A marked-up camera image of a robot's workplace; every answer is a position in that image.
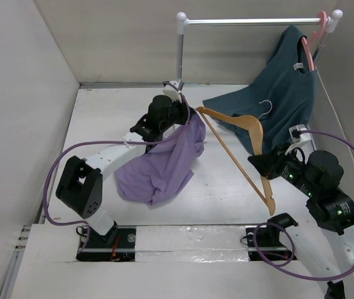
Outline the wooden clothes hanger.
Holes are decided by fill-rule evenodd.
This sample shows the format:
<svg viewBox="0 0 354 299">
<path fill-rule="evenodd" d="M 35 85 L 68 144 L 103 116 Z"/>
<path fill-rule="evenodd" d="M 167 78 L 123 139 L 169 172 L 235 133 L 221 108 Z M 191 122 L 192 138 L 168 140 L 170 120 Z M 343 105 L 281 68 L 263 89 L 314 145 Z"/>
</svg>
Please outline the wooden clothes hanger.
<svg viewBox="0 0 354 299">
<path fill-rule="evenodd" d="M 224 142 L 224 140 L 221 138 L 220 134 L 216 131 L 216 129 L 213 127 L 213 125 L 210 123 L 210 121 L 206 118 L 206 116 L 210 116 L 212 118 L 215 118 L 216 120 L 221 120 L 227 124 L 234 125 L 238 128 L 242 128 L 243 130 L 247 131 L 249 133 L 249 139 L 251 142 L 252 150 L 255 155 L 262 154 L 262 144 L 263 144 L 264 133 L 263 133 L 263 128 L 262 128 L 260 121 L 252 115 L 227 116 L 227 115 L 216 112 L 216 111 L 206 108 L 206 107 L 197 107 L 196 111 L 200 114 L 202 119 L 205 121 L 205 123 L 207 124 L 207 126 L 209 127 L 209 129 L 211 130 L 213 135 L 218 140 L 219 144 L 223 147 L 223 149 L 225 150 L 227 155 L 231 158 L 232 162 L 236 165 L 238 170 L 245 177 L 246 181 L 253 188 L 253 190 L 256 192 L 256 194 L 260 197 L 262 202 L 267 206 L 269 214 L 271 216 L 273 216 L 275 213 L 275 210 L 276 210 L 276 205 L 275 205 L 275 200 L 273 198 L 272 187 L 270 185 L 269 180 L 267 178 L 263 177 L 262 175 L 260 175 L 262 189 L 263 189 L 263 191 L 261 191 L 256 186 L 255 182 L 246 173 L 243 166 L 240 164 L 240 162 L 234 156 L 232 151 L 229 149 L 227 144 Z"/>
</svg>

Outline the purple t shirt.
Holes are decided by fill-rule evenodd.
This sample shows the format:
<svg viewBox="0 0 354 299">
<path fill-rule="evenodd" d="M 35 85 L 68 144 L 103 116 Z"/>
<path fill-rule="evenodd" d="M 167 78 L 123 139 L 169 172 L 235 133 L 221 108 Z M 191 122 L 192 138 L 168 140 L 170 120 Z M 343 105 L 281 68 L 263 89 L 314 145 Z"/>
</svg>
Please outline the purple t shirt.
<svg viewBox="0 0 354 299">
<path fill-rule="evenodd" d="M 158 144 L 115 171 L 118 195 L 125 201 L 157 206 L 174 199 L 189 183 L 194 162 L 204 151 L 206 127 L 197 113 L 172 140 Z"/>
</svg>

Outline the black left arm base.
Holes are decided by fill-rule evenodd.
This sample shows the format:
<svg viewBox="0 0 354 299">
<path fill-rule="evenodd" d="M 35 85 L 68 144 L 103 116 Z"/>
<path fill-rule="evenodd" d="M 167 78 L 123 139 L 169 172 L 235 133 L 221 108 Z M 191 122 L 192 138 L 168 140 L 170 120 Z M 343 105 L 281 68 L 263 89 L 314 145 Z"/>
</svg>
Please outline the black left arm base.
<svg viewBox="0 0 354 299">
<path fill-rule="evenodd" d="M 135 226 L 120 226 L 110 244 L 107 244 L 93 230 L 90 231 L 89 239 L 87 239 L 87 228 L 83 226 L 78 226 L 76 233 L 79 236 L 76 255 L 79 262 L 135 261 Z"/>
</svg>

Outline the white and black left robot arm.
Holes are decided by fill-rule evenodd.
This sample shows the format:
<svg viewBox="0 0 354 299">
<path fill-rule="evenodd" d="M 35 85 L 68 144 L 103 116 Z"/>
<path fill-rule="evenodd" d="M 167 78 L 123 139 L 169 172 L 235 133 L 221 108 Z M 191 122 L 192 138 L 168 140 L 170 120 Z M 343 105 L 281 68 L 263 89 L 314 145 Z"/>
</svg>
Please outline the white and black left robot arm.
<svg viewBox="0 0 354 299">
<path fill-rule="evenodd" d="M 194 110 L 182 100 L 166 95 L 153 98 L 148 111 L 121 141 L 86 158 L 72 156 L 64 166 L 55 195 L 95 232 L 103 247 L 116 241 L 117 223 L 101 207 L 103 182 L 118 168 L 160 144 L 163 134 L 174 125 L 185 128 Z"/>
</svg>

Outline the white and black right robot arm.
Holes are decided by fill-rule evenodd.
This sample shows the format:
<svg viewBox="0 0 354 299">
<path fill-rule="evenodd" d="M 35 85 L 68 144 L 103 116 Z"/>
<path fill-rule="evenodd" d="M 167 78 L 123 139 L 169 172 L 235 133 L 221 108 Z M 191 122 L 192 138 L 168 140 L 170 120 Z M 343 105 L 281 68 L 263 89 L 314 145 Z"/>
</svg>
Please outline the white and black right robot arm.
<svg viewBox="0 0 354 299">
<path fill-rule="evenodd" d="M 354 200 L 339 187 L 344 174 L 338 158 L 323 150 L 298 159 L 288 145 L 271 153 L 248 158 L 259 174 L 267 179 L 283 178 L 308 197 L 306 207 L 330 244 L 337 266 L 334 267 L 300 230 L 299 223 L 288 213 L 271 217 L 252 231 L 249 243 L 262 260 L 282 273 L 286 263 L 275 264 L 272 252 L 264 247 L 284 245 L 288 248 L 286 262 L 299 259 L 309 275 L 290 276 L 315 281 L 325 298 L 354 298 Z"/>
</svg>

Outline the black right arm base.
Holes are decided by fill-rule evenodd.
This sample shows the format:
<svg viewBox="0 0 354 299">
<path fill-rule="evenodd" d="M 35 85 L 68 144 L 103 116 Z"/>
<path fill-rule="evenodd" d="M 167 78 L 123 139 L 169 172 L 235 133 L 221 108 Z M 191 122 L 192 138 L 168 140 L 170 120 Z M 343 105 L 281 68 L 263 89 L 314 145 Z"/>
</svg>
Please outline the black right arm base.
<svg viewBox="0 0 354 299">
<path fill-rule="evenodd" d="M 240 239 L 240 242 L 247 246 L 248 257 L 251 262 L 262 260 L 254 245 L 255 228 L 255 225 L 246 225 L 246 234 Z M 287 262 L 291 257 L 293 257 L 292 260 L 298 260 L 295 255 L 292 255 L 292 251 L 279 241 L 278 232 L 279 229 L 275 227 L 260 226 L 257 231 L 257 243 L 261 252 L 273 262 Z"/>
</svg>

